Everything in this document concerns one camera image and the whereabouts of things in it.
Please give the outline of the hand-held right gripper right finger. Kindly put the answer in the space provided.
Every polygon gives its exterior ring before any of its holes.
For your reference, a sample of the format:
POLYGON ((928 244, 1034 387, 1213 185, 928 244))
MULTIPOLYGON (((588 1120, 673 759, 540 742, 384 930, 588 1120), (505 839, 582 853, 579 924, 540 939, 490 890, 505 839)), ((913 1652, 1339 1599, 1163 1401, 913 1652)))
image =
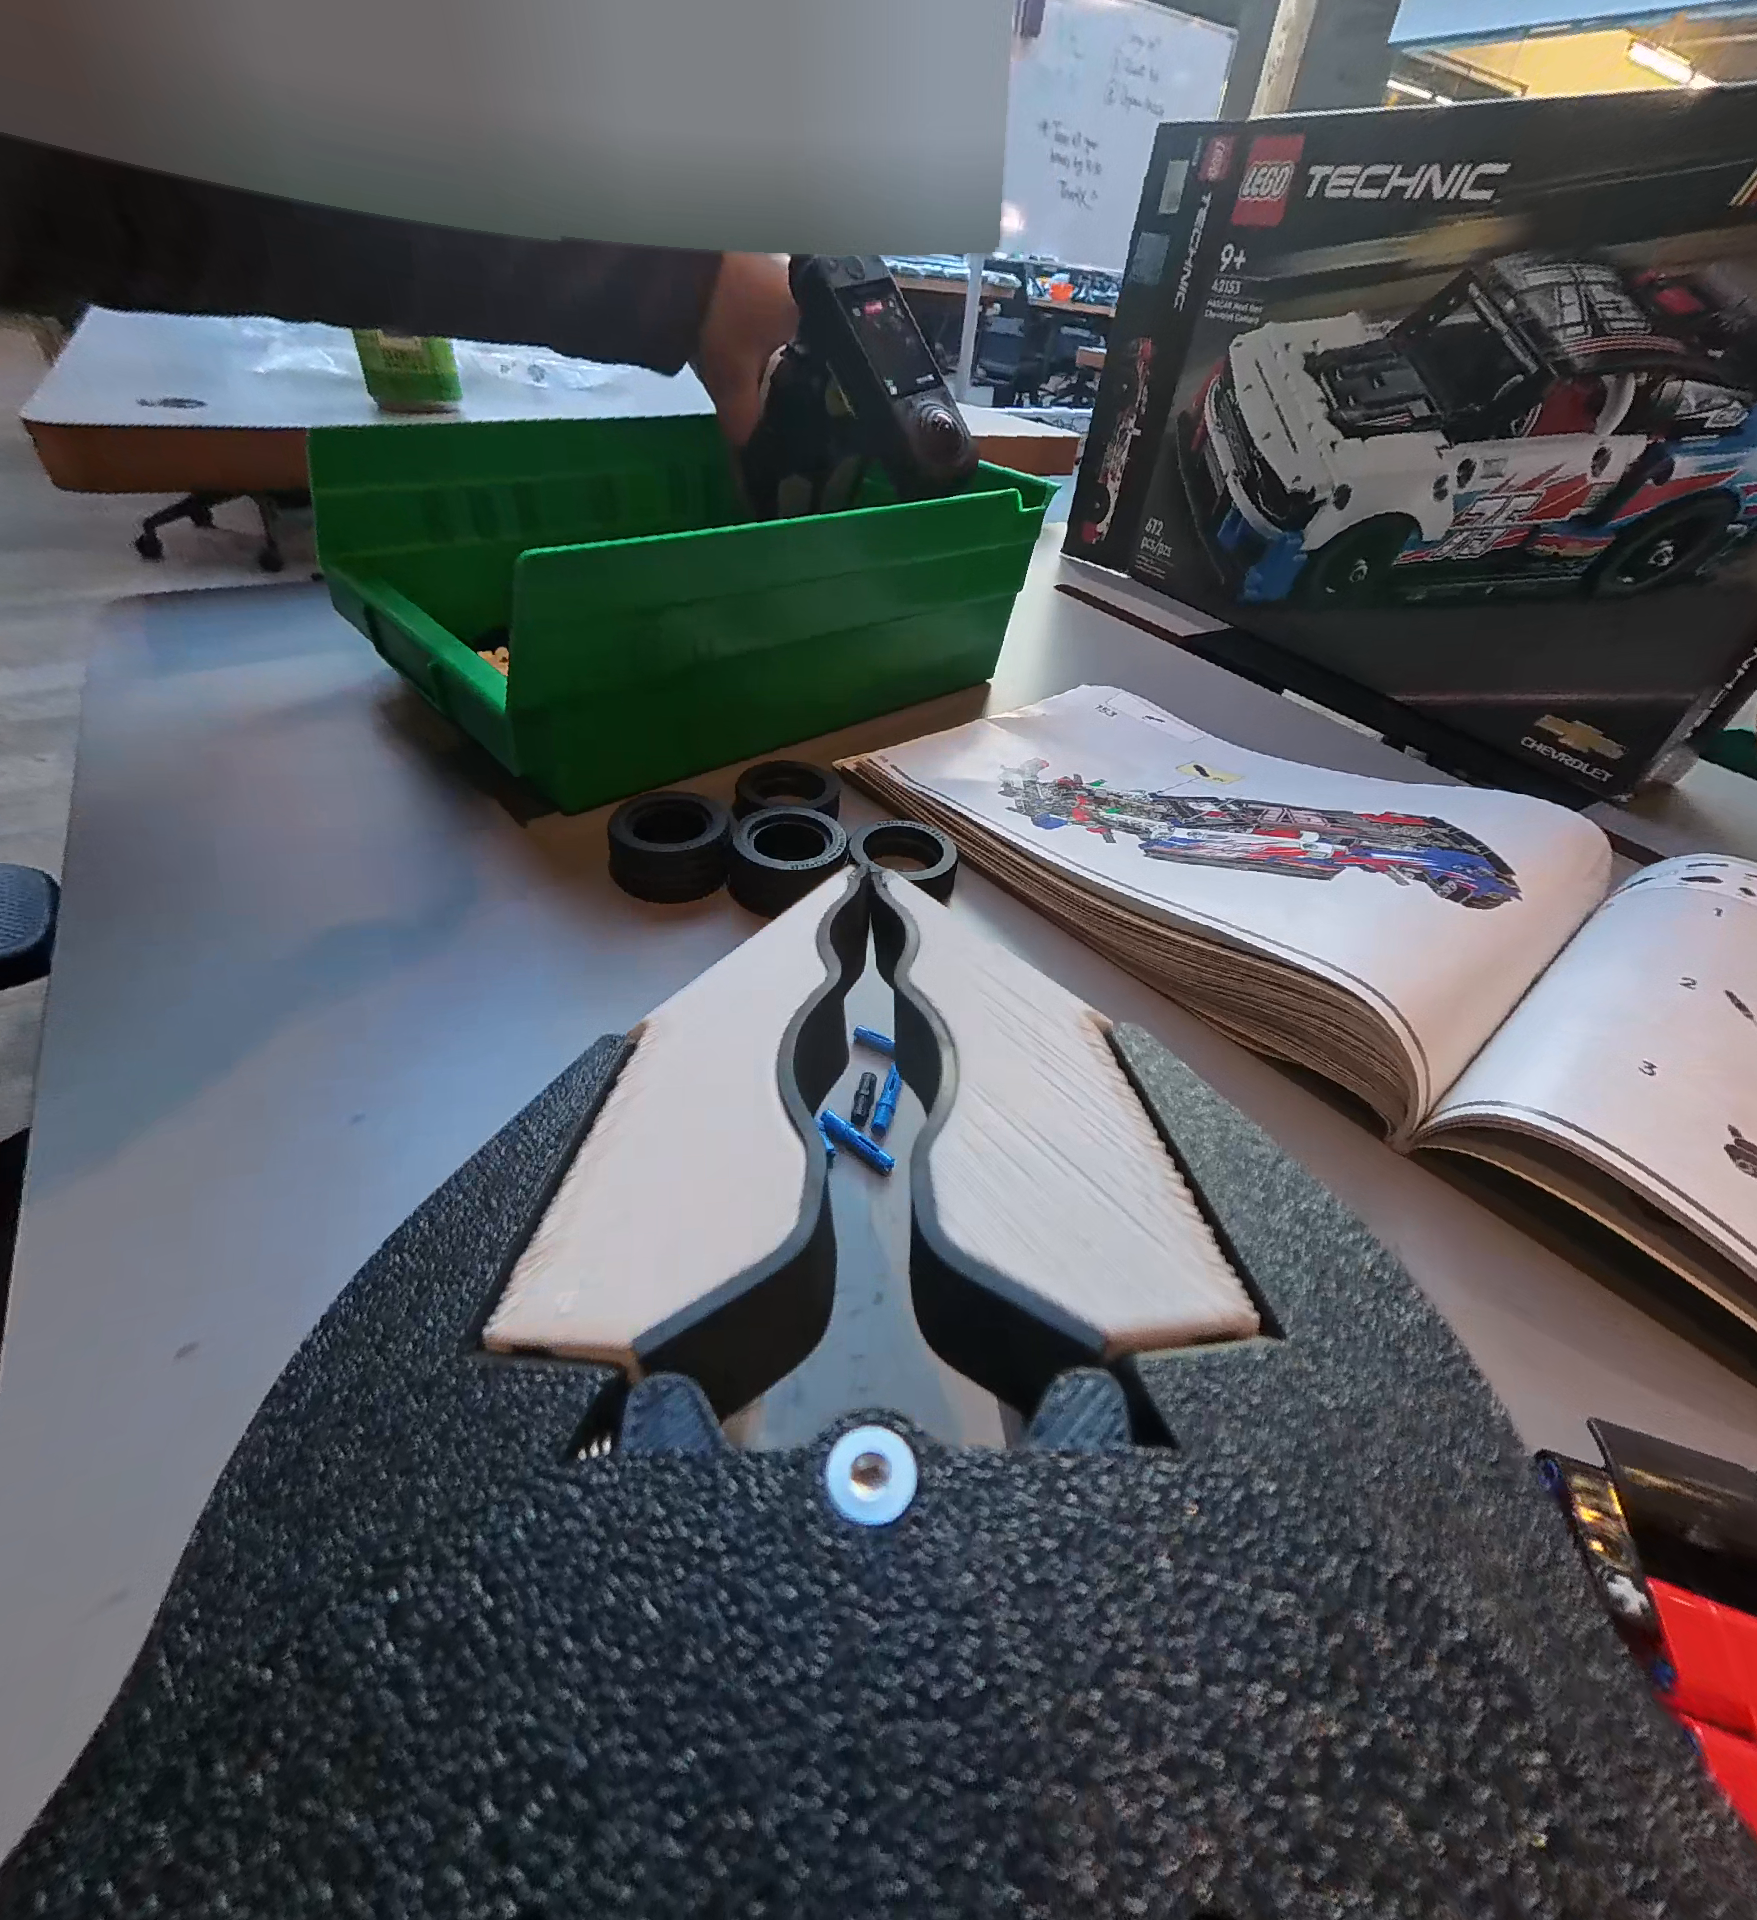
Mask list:
POLYGON ((913 1150, 914 1314, 1023 1417, 1057 1376, 1262 1310, 1094 1007, 891 871, 868 883, 913 1150))

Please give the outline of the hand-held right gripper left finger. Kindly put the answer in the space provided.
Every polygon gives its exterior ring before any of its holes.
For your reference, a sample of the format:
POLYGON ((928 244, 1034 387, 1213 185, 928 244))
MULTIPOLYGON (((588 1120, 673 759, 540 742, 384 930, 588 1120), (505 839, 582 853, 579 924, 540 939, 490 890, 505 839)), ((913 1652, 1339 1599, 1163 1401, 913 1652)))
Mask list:
POLYGON ((807 1357, 836 1276, 816 1112, 849 1061, 868 916, 844 867, 629 1033, 487 1351, 680 1373, 717 1411, 807 1357))

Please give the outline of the green plastic bin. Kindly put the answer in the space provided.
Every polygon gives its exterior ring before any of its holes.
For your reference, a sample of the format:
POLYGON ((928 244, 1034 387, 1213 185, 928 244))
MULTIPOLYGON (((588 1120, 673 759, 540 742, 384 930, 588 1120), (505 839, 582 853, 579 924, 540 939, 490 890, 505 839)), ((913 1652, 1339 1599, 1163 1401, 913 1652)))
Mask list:
POLYGON ((325 426, 310 463, 338 611, 564 813, 985 683, 1053 492, 873 472, 752 520, 692 416, 325 426))

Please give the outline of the person's left forearm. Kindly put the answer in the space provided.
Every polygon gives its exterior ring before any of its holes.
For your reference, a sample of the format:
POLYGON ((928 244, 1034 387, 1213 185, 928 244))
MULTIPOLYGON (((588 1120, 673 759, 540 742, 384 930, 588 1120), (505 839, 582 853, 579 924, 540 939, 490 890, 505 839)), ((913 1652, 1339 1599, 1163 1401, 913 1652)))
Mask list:
POLYGON ((717 251, 411 224, 0 133, 0 312, 264 315, 675 373, 718 267, 717 251))

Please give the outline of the grey desk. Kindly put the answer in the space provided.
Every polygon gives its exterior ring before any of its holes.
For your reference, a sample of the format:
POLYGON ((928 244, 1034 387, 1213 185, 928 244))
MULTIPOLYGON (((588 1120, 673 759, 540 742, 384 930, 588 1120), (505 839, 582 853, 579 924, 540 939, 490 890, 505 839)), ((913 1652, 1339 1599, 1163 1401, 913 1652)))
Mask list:
MULTIPOLYGON (((997 681, 831 757, 1128 687, 1242 746, 1439 781, 1095 603, 1041 540, 997 681)), ((730 947, 652 910, 603 814, 523 824, 321 587, 100 611, 0 1360, 0 1860, 112 1703, 236 1439, 338 1291, 603 1033, 730 947)), ((1394 1249, 1529 1445, 1585 1417, 1757 1466, 1757 1378, 1394 1155, 966 875, 955 910, 1156 1033, 1394 1249)))

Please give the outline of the person's left hand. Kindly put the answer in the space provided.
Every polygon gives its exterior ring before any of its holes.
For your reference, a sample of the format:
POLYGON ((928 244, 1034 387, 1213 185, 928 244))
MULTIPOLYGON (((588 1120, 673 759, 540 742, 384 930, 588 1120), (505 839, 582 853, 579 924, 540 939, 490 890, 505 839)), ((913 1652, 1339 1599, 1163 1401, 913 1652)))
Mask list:
POLYGON ((755 432, 766 367, 798 324, 790 254, 722 251, 690 365, 732 450, 755 432))

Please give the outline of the clear plastic bag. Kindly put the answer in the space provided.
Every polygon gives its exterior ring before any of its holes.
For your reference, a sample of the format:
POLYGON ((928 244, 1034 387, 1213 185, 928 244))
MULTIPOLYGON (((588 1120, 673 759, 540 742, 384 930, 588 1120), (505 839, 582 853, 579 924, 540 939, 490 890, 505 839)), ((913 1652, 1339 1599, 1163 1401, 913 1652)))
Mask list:
MULTIPOLYGON (((365 388, 352 330, 317 323, 286 323, 279 318, 242 318, 238 333, 250 348, 259 348, 254 370, 338 374, 349 385, 365 388)), ((654 370, 606 365, 556 348, 499 346, 453 341, 466 413, 521 417, 541 410, 671 413, 690 406, 703 411, 706 400, 690 373, 658 374, 654 370)))

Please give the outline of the open instruction booklet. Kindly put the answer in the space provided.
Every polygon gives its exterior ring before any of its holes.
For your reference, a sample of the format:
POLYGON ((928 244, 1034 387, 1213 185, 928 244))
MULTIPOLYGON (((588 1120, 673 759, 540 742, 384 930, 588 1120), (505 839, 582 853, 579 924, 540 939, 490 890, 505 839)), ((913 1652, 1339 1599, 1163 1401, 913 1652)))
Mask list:
POLYGON ((1757 861, 1253 752, 1121 689, 836 764, 1243 1047, 1467 1155, 1757 1334, 1757 861))

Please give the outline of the whiteboard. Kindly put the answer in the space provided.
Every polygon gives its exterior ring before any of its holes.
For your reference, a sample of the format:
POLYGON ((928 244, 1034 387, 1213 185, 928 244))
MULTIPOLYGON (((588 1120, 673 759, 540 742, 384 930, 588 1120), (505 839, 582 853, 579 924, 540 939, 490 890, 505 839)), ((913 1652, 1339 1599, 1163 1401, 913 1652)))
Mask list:
POLYGON ((1123 267, 1156 129, 1214 117, 1235 38, 1149 1, 1020 4, 997 249, 1123 267))

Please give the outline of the green drink can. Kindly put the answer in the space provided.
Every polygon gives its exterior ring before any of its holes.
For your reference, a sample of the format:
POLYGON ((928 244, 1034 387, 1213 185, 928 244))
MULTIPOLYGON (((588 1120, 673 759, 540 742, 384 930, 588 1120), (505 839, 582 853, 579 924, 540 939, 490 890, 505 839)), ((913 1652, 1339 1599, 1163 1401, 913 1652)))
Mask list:
POLYGON ((455 413, 464 387, 455 345, 438 336, 354 329, 365 388, 391 416, 455 413))

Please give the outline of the toy car set box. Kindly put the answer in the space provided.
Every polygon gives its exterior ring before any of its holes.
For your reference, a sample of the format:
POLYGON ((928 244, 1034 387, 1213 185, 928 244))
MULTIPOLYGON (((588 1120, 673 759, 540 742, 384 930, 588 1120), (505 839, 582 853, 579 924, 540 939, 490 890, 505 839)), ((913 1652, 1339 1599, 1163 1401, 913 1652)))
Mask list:
POLYGON ((1757 676, 1757 85, 1164 122, 1063 549, 1592 794, 1757 676))

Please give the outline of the white table with wooden edge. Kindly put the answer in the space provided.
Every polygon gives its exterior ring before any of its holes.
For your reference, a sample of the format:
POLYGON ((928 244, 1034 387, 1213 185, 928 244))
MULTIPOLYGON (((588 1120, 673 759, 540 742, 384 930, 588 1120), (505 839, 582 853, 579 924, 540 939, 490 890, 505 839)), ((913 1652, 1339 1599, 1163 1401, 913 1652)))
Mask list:
POLYGON ((297 492, 310 483, 310 432, 323 426, 464 419, 706 417, 566 407, 521 417, 387 416, 338 374, 254 370, 242 318, 94 306, 27 400, 22 419, 53 483, 67 492, 297 492), (142 394, 194 394, 200 411, 157 411, 142 394))

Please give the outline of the red black toy car model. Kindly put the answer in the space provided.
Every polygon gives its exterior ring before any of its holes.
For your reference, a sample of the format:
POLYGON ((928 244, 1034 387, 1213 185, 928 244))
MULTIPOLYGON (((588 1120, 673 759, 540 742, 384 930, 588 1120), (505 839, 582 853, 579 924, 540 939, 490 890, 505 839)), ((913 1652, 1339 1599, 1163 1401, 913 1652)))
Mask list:
POLYGON ((1588 1461, 1537 1451, 1620 1639, 1757 1836, 1757 1469, 1592 1424, 1588 1461))

